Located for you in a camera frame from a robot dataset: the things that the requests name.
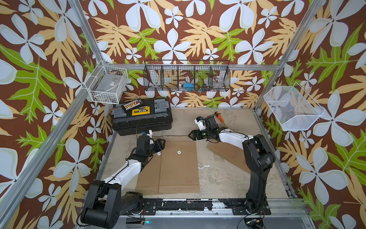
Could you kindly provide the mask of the kraft file bag with string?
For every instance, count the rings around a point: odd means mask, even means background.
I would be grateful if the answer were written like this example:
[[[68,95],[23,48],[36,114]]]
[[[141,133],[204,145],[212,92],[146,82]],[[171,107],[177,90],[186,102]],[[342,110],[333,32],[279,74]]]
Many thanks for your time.
[[[158,195],[161,172],[161,153],[154,154],[138,175],[135,191],[145,195]]]

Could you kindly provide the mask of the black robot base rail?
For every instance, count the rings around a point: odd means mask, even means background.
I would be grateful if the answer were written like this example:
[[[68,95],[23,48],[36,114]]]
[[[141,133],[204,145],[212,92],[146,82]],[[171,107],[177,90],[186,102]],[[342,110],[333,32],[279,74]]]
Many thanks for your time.
[[[144,198],[141,193],[128,192],[113,198],[114,211],[122,215],[155,216],[158,212],[210,213],[228,210],[234,216],[271,215],[266,198],[258,203],[245,198]]]

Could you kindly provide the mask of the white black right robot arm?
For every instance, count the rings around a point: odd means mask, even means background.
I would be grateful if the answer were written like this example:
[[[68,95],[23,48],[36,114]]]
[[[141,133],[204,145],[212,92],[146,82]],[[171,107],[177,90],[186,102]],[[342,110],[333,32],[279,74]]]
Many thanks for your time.
[[[188,135],[193,141],[205,139],[231,144],[244,152],[246,165],[250,173],[250,185],[246,194],[244,210],[247,214],[255,214],[266,207],[266,184],[270,169],[275,162],[266,138],[261,135],[247,135],[220,127],[213,115],[197,117],[194,120],[198,129]]]

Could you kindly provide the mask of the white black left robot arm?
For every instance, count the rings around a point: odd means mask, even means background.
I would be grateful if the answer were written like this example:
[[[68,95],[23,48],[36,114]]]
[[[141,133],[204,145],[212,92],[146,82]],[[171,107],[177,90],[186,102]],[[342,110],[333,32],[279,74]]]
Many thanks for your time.
[[[128,191],[122,196],[122,190],[148,165],[154,154],[161,153],[166,140],[154,140],[149,135],[137,138],[137,146],[126,158],[125,165],[104,180],[95,180],[85,198],[86,203],[78,216],[80,227],[96,226],[112,229],[121,214],[140,214],[145,212],[143,194]]]

